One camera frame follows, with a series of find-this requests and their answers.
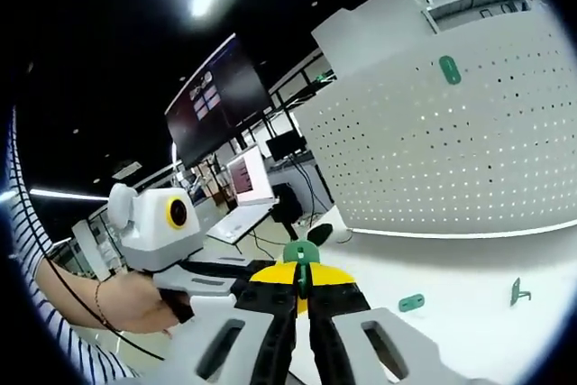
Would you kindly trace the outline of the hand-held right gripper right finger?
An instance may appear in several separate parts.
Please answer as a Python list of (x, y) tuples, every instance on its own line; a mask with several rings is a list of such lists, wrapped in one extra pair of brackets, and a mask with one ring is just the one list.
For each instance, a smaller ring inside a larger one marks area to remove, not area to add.
[(388, 384), (383, 361), (401, 384), (455, 383), (436, 344), (385, 307), (371, 308), (350, 274), (309, 269), (309, 339), (323, 384)]

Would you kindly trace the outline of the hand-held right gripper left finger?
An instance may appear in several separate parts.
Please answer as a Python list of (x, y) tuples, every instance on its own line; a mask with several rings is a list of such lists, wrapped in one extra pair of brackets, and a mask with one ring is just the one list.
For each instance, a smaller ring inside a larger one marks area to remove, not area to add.
[(296, 342), (295, 262), (254, 261), (192, 308), (150, 384), (283, 384)]

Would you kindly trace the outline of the person's left hand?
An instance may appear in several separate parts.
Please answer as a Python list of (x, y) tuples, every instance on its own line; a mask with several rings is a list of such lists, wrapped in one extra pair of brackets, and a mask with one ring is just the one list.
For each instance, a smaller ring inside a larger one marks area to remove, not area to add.
[(116, 275), (98, 285), (97, 312), (114, 329), (134, 334), (167, 333), (179, 323), (152, 277), (138, 272)]

